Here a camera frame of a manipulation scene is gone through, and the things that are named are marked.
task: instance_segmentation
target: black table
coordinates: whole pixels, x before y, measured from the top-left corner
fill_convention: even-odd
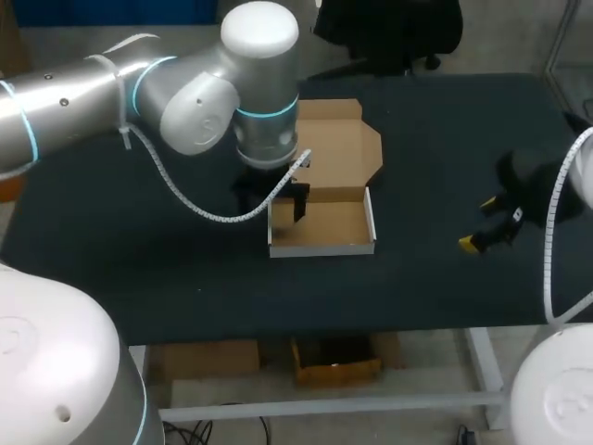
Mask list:
[[[132,345],[544,322],[542,231],[527,225],[512,247],[483,257],[457,244],[483,222],[478,205],[498,192],[494,164],[503,153],[560,153],[573,141],[539,80],[319,82],[303,84],[302,96],[356,97],[383,136],[374,256],[271,260],[265,216],[232,226],[200,219],[172,196],[139,143],[126,151],[114,135],[31,172],[3,258],[86,291]],[[231,135],[193,158],[159,151],[194,202],[236,213],[230,186],[241,164]],[[557,312],[593,286],[589,220],[557,232]],[[580,320],[592,321],[593,311]]]

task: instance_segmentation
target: concrete floor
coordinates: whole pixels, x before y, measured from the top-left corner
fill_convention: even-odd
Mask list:
[[[221,13],[237,0],[221,0]],[[300,68],[302,77],[347,63],[344,49],[332,46],[309,33],[316,9],[313,0],[283,0],[296,14],[301,26]],[[564,8],[563,0],[461,0],[465,21],[458,50],[443,57],[440,73],[533,72],[541,73],[551,49]],[[163,37],[172,54],[185,54],[210,45],[218,27],[116,27],[25,29],[37,68],[101,52],[136,32],[154,32]],[[12,211],[0,207],[0,235]],[[493,343],[503,374],[509,375],[523,348],[534,334],[531,327],[493,328]],[[468,367],[465,347],[456,331],[427,331],[401,334],[408,369],[387,373],[381,382],[356,392],[373,394],[470,390],[475,378]],[[321,393],[295,390],[286,372],[266,372],[253,377],[225,380],[176,382],[173,406],[222,401],[279,401],[320,397]],[[422,444],[451,445],[459,423],[482,431],[485,445],[510,444],[505,432],[485,432],[480,410],[365,413],[274,418],[276,444]],[[261,425],[253,420],[215,423],[213,445],[263,443]]]

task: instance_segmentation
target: white cable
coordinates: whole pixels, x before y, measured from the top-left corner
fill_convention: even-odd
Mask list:
[[[157,151],[155,150],[155,148],[152,145],[152,143],[150,142],[150,140],[135,125],[130,124],[130,129],[133,131],[133,133],[136,136],[138,136],[138,139],[140,139],[140,141],[145,145],[146,150],[148,150],[150,157],[152,158],[152,160],[155,162],[155,165],[157,166],[160,176],[163,178],[163,180],[165,181],[165,184],[167,184],[170,191],[173,192],[173,194],[191,211],[193,211],[194,213],[197,213],[198,215],[200,215],[203,218],[206,218],[207,220],[211,220],[216,223],[241,223],[243,221],[250,220],[254,216],[260,214],[263,210],[265,210],[270,205],[272,200],[276,197],[276,195],[278,195],[278,193],[280,192],[280,190],[282,190],[284,185],[288,181],[290,181],[290,178],[292,177],[293,174],[295,174],[297,169],[305,161],[307,161],[309,159],[309,155],[311,153],[311,150],[305,150],[303,152],[303,154],[300,155],[300,157],[290,167],[290,169],[288,169],[288,172],[286,172],[286,174],[280,180],[280,182],[273,188],[273,190],[270,192],[268,197],[266,197],[263,201],[261,201],[261,203],[257,207],[255,207],[252,211],[250,211],[249,213],[246,213],[244,215],[239,215],[239,216],[232,216],[232,217],[219,216],[219,215],[213,215],[212,213],[209,213],[205,210],[200,209],[196,204],[194,204],[192,201],[190,201],[179,190],[179,188],[177,188],[177,186],[173,183],[173,181],[169,177],[169,174],[165,170],[165,167],[163,166],[163,163],[161,162],[160,158],[158,157]]]
[[[115,80],[118,84],[118,92],[120,94],[120,127],[118,130],[120,131],[121,137],[123,138],[123,144],[125,145],[126,150],[129,150],[132,148],[132,143],[130,142],[130,125],[128,125],[128,120],[126,119],[126,87],[123,82],[123,78],[120,76],[120,70],[115,63],[102,54],[93,54],[87,58],[95,59],[101,65],[110,70],[115,77]]]
[[[552,308],[552,245],[554,240],[554,223],[556,221],[556,209],[560,200],[562,186],[566,180],[566,176],[571,168],[574,158],[585,141],[593,134],[593,127],[585,130],[580,136],[576,138],[573,146],[568,150],[564,161],[558,172],[556,184],[552,190],[552,196],[549,200],[548,217],[546,219],[546,232],[544,244],[544,310],[546,313],[546,320],[549,324],[560,327],[563,324],[574,318],[579,312],[583,311],[587,306],[593,303],[593,291],[576,303],[571,309],[566,311],[560,317],[554,317],[554,310]]]

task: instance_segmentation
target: yellow object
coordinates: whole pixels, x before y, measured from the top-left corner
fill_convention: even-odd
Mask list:
[[[492,204],[496,200],[497,200],[497,197],[490,198],[488,201],[486,201],[484,204],[482,204],[480,206],[480,209],[483,208],[483,207],[489,206],[490,204]]]
[[[477,248],[475,248],[475,246],[473,245],[472,238],[473,238],[473,235],[469,235],[469,236],[465,236],[464,238],[460,239],[459,243],[460,243],[461,248],[463,250],[465,250],[467,253],[472,253],[472,254],[480,253],[480,251]]]

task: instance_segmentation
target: cardboard flap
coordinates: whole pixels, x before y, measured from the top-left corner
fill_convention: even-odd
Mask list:
[[[356,99],[316,99],[298,101],[300,120],[362,119],[362,107]]]
[[[356,99],[302,100],[296,122],[299,156],[311,150],[310,166],[295,178],[310,184],[312,200],[336,189],[359,189],[383,165],[381,136],[362,121]]]

